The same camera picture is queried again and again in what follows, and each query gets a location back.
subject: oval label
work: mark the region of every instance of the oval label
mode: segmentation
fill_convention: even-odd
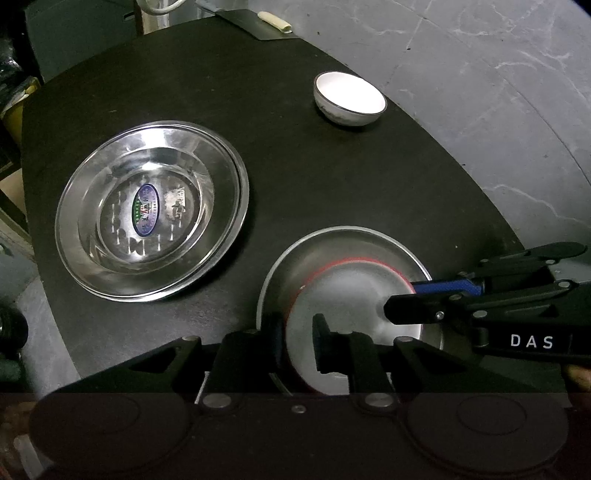
[[[158,192],[153,185],[145,183],[135,194],[131,209],[131,220],[139,236],[148,236],[152,233],[159,214]]]

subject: screw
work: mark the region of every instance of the screw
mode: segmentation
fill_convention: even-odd
[[[370,393],[365,397],[365,403],[374,408],[388,408],[394,403],[394,399],[387,393]]]
[[[210,393],[203,399],[203,405],[207,408],[226,408],[232,403],[232,399],[225,393]]]

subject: sticker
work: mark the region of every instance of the sticker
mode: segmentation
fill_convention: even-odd
[[[158,192],[154,186],[145,183],[135,194],[134,204],[131,208],[131,220],[139,236],[148,236],[152,233],[159,214]]]
[[[180,220],[187,206],[184,187],[166,192],[164,194],[164,205],[170,218]]]

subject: white ceramic bowl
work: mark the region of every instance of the white ceramic bowl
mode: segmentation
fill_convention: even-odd
[[[388,102],[369,82],[344,72],[324,72],[314,79],[314,100],[329,120],[347,127],[376,121]]]

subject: white cable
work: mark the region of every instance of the white cable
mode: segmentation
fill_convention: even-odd
[[[172,5],[169,5],[167,7],[164,8],[156,8],[156,7],[152,7],[149,3],[148,0],[137,0],[138,6],[144,11],[146,12],[148,15],[166,15],[168,13],[170,13],[173,10],[176,10],[178,7],[180,7],[183,3],[185,3],[186,0],[177,0],[175,3],[173,3]]]

